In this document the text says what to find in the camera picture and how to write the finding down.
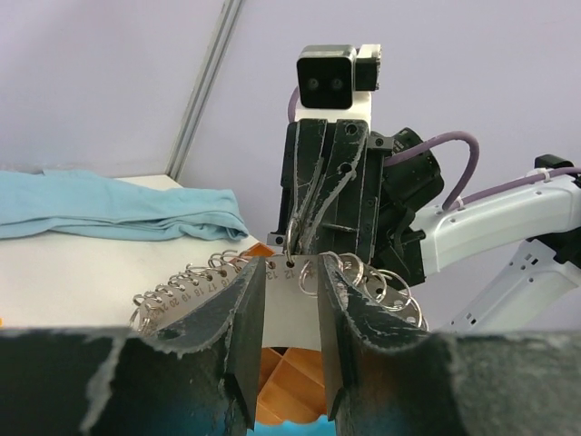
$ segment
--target camera lens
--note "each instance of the camera lens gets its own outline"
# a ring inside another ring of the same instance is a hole
[[[315,78],[309,79],[308,87],[310,91],[315,91],[319,88],[319,81]]]
[[[343,89],[343,81],[341,79],[333,79],[330,82],[330,87],[333,91],[340,91]]]

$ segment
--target metal ring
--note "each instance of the metal ring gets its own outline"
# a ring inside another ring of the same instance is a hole
[[[144,301],[145,301],[145,297],[143,295],[141,295],[140,293],[133,296],[133,304],[135,304],[137,307],[141,306]]]
[[[411,300],[411,305],[414,306],[416,308],[416,311],[418,312],[418,328],[421,328],[421,324],[425,321],[424,320],[424,315],[421,312],[421,307],[419,307],[419,303],[418,301],[414,298],[414,297],[409,297]]]
[[[155,291],[156,292],[161,292],[161,293],[163,293],[164,295],[167,295],[170,298],[173,297],[172,290],[167,289],[167,285],[165,285],[165,284],[158,284],[157,286],[155,286]]]
[[[135,325],[135,320],[137,319],[137,314],[139,313],[139,307],[135,308],[135,310],[133,311],[131,317],[129,318],[129,326],[131,328],[133,328],[133,326]]]
[[[283,251],[287,256],[287,262],[289,264],[294,264],[294,260],[292,259],[291,254],[291,236],[292,236],[292,227],[297,224],[294,217],[290,218],[289,225],[287,226],[287,231],[284,235],[284,244],[283,244]]]
[[[185,280],[187,282],[190,282],[191,284],[193,284],[194,286],[198,286],[200,284],[200,282],[198,282],[197,280],[190,280],[190,279],[182,279],[179,278],[178,280]],[[185,291],[185,286],[183,286],[181,283],[178,283],[177,280],[170,280],[167,282],[168,286],[172,286],[173,289],[177,289],[178,291]]]
[[[234,258],[234,257],[239,257],[239,256],[238,256],[238,251],[236,251],[236,250],[224,250],[223,252],[221,252],[221,253],[217,253],[217,254],[218,254],[218,256],[220,256],[220,260],[219,260],[219,262],[221,262],[222,264],[231,265],[232,267],[234,267],[234,268],[237,268],[237,266],[236,266],[236,264],[235,264],[235,263],[232,263],[231,261],[229,262],[229,261],[227,261],[225,258],[226,258],[226,256],[229,256],[229,257],[232,257],[232,258]],[[208,264],[209,264],[211,267],[215,268],[215,266],[214,266],[213,264],[210,264],[210,262],[208,262]]]
[[[357,271],[357,275],[355,276],[355,279],[353,280],[353,285],[355,287],[359,287],[361,281],[363,280],[363,277],[365,276],[365,265],[364,265],[363,261],[357,255],[355,255],[353,253],[340,254],[339,257],[341,258],[341,260],[343,262],[343,272],[345,272],[345,270],[351,269],[349,266],[347,266],[348,264],[343,261],[343,257],[348,257],[348,258],[350,257],[351,259],[355,260],[355,262],[358,265],[358,271]]]
[[[213,276],[211,272],[217,272],[221,277],[225,277],[225,271],[222,268],[206,268],[205,266],[193,266],[190,263],[185,266],[185,271],[194,276],[194,277],[202,277],[206,279],[208,282],[213,280]]]
[[[222,254],[222,256],[220,256],[220,259],[222,261],[225,261],[229,265],[232,265],[232,267],[234,268],[234,271],[236,271],[237,273],[240,272],[240,270],[242,269],[242,267],[240,265],[236,264],[236,262],[244,262],[244,263],[248,263],[249,262],[248,259],[244,259],[243,257],[240,257],[235,250],[226,250],[226,252],[224,252]]]
[[[380,303],[385,299],[386,295],[388,294],[388,283],[386,282],[385,277],[381,272],[379,272],[370,265],[367,265],[367,269],[372,277],[379,279],[379,281],[381,282],[381,293],[379,294],[376,293],[375,295],[373,295],[371,294],[371,292],[369,292],[369,288],[367,287],[367,283],[369,282],[369,280],[363,283],[363,289],[365,290],[365,293],[370,297],[371,300]]]
[[[150,298],[150,299],[154,300],[155,302],[163,302],[162,297],[160,297],[159,295],[157,295],[155,292],[152,292],[152,291],[148,291],[148,292],[144,293],[143,296],[145,298]]]
[[[222,253],[213,253],[209,258],[208,258],[208,266],[210,268],[220,268],[221,266],[224,265],[231,265],[231,263],[224,261],[222,259]]]
[[[332,257],[333,259],[335,259],[335,261],[337,262],[337,266],[339,267],[339,270],[343,271],[343,261],[341,260],[341,258],[338,254],[336,254],[335,252],[324,252],[321,254],[326,254],[326,255]]]
[[[151,321],[152,321],[152,319],[149,316],[146,316],[145,318],[143,318],[143,323],[139,329],[139,332],[144,332]]]
[[[317,297],[316,292],[309,292],[305,289],[305,280],[307,279],[307,271],[309,270],[309,267],[311,265],[312,265],[311,261],[307,261],[307,262],[305,262],[304,265],[302,265],[302,269],[300,270],[300,274],[299,274],[299,289],[305,295],[309,295],[309,297]]]
[[[411,289],[409,288],[409,285],[407,284],[407,282],[405,280],[403,280],[403,278],[398,275],[396,272],[390,271],[390,270],[378,270],[380,273],[385,274],[386,276],[388,276],[391,279],[397,279],[401,284],[404,285],[404,287],[406,288],[407,294],[403,293],[402,291],[398,291],[399,294],[404,295],[406,298],[408,298],[406,300],[405,303],[402,304],[401,309],[403,310],[404,308],[408,307],[408,305],[411,303],[411,299],[413,298],[411,296]]]

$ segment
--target robotic arm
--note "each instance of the robotic arm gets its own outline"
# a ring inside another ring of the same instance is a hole
[[[348,46],[307,47],[301,55],[279,229],[269,243],[294,254],[353,252],[413,286],[452,263],[521,241],[510,264],[444,330],[522,327],[581,284],[578,170],[555,156],[540,156],[536,168],[543,180],[528,176],[530,183],[521,179],[472,195],[470,203],[448,211],[427,206],[444,188],[434,155],[427,150],[384,164],[422,141],[410,129],[391,138],[370,130],[380,55],[377,45],[358,52]],[[347,67],[335,77],[341,62],[352,66],[351,80]],[[352,85],[341,88],[339,82]],[[351,135],[342,133],[350,127]],[[286,242],[287,236],[295,239]]]

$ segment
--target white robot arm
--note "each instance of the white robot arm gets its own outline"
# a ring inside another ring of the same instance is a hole
[[[574,181],[561,175],[453,212],[434,206],[418,212],[412,227],[426,234],[421,242],[426,276],[473,254],[523,241],[509,264],[443,330],[513,330],[581,285],[577,265],[557,262],[554,248],[530,239],[581,227],[581,186]]]

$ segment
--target camera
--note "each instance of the camera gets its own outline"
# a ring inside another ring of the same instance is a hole
[[[300,102],[308,109],[349,109],[355,91],[378,89],[379,45],[308,45],[297,61]]]

